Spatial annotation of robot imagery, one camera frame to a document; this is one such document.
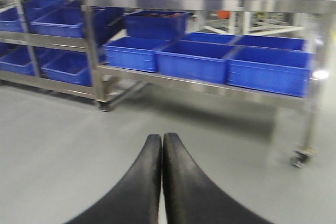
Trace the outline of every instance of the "stainless steel shelf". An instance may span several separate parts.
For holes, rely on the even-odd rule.
[[[303,110],[305,100],[289,95],[274,94],[251,89],[244,89],[228,85],[214,84],[203,81],[187,80],[177,77],[163,76],[157,73],[140,72],[109,66],[99,66],[101,74],[119,78],[143,81],[172,88],[186,89],[196,92],[220,95],[223,97],[262,103],[265,105]]]
[[[0,42],[87,52],[87,41],[80,38],[0,31]]]
[[[24,74],[0,71],[0,80],[15,82],[27,86],[53,90],[61,93],[76,95],[95,99],[95,91],[92,87],[80,86],[66,82],[54,81],[34,76],[26,76]]]
[[[240,12],[314,13],[336,12],[334,0],[84,0],[89,6],[144,9],[232,10]]]

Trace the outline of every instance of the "epoxy floor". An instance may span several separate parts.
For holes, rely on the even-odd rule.
[[[149,85],[103,113],[70,95],[1,86],[0,223],[66,222],[118,182],[148,134],[177,132],[219,187],[264,218],[335,224],[335,82],[331,71],[318,154],[304,169],[289,165],[304,129],[293,110]]]

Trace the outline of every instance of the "plastic crate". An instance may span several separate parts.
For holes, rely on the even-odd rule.
[[[120,32],[124,28],[123,22],[120,20],[119,22],[105,27],[103,30],[96,32],[96,38],[97,38],[97,44],[99,46],[103,45],[108,41],[110,38],[112,38],[114,35],[116,35],[118,32]]]
[[[306,52],[246,47],[229,59],[228,84],[304,97],[311,55]]]
[[[216,44],[228,44],[235,38],[237,38],[236,35],[190,33],[182,37],[181,40],[216,43]]]
[[[28,19],[37,19],[64,5],[66,0],[29,0],[24,3]]]
[[[91,85],[87,57],[81,52],[60,52],[61,56],[42,66],[43,72],[51,80]]]
[[[8,50],[8,44],[0,42],[0,55]]]
[[[119,68],[157,72],[155,51],[166,40],[124,37],[104,45],[107,64]]]
[[[304,50],[304,39],[267,37],[267,36],[241,36],[235,43],[241,46],[268,47],[289,50]]]
[[[179,41],[157,51],[159,72],[166,76],[225,82],[226,57],[234,46]]]
[[[143,14],[172,15],[179,13],[172,18],[146,17]],[[184,35],[189,13],[184,12],[157,12],[144,10],[124,15],[123,19],[127,35],[131,37],[147,39],[177,39]]]
[[[72,1],[67,3],[64,8],[80,8],[79,1]],[[119,7],[93,7],[95,9],[103,9],[105,10],[105,15],[107,17],[107,25],[110,24],[117,18],[120,18],[123,14],[125,9]]]
[[[95,9],[94,26],[101,30],[107,23],[106,14]],[[83,38],[83,19],[77,8],[61,8],[31,22],[32,29],[43,35]]]
[[[45,48],[35,48],[35,53],[39,66],[45,64],[50,60],[48,54],[50,49]],[[28,76],[34,76],[34,67],[30,59],[28,48],[26,46],[21,46],[5,56],[0,58],[0,69],[4,71],[25,74]]]
[[[0,13],[0,30],[22,32],[22,25],[16,7]]]

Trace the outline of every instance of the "storage rack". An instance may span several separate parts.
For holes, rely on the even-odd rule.
[[[0,31],[0,42],[25,45],[28,47],[30,58],[34,65],[36,76],[26,76],[12,72],[0,71],[0,80],[16,82],[28,86],[38,87],[46,90],[77,95],[80,97],[94,99],[98,102],[101,110],[106,110],[110,89],[119,80],[111,78],[108,81],[103,81],[97,75],[97,50],[96,40],[92,26],[92,13],[87,11],[86,7],[81,5],[82,15],[85,18],[86,37],[85,38],[70,38],[59,36],[48,36],[29,33],[26,23],[25,13],[23,11],[22,0],[12,0],[17,7],[20,21],[23,26],[23,33],[14,33],[8,31]],[[92,86],[86,87],[71,83],[65,83],[55,80],[49,80],[41,77],[33,47],[55,48],[69,51],[87,53],[89,68],[92,76]]]
[[[229,10],[234,12],[274,12],[318,14],[321,20],[323,47],[318,48],[313,61],[314,71],[310,79],[309,95],[306,98],[291,97],[228,85],[219,85],[202,81],[187,80],[163,76],[159,73],[147,73],[100,65],[99,75],[133,79],[155,83],[162,86],[221,95],[237,100],[257,102],[280,108],[290,108],[302,112],[306,117],[306,132],[302,146],[296,151],[292,163],[301,167],[314,154],[312,140],[318,112],[318,99],[324,77],[317,71],[328,69],[332,54],[333,39],[331,28],[336,21],[335,0],[84,0],[85,5],[106,7],[128,7],[142,9],[178,9],[178,10]]]

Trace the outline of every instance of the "orange object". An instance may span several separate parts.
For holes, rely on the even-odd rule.
[[[217,12],[218,18],[230,18],[230,12],[227,10],[219,10]]]

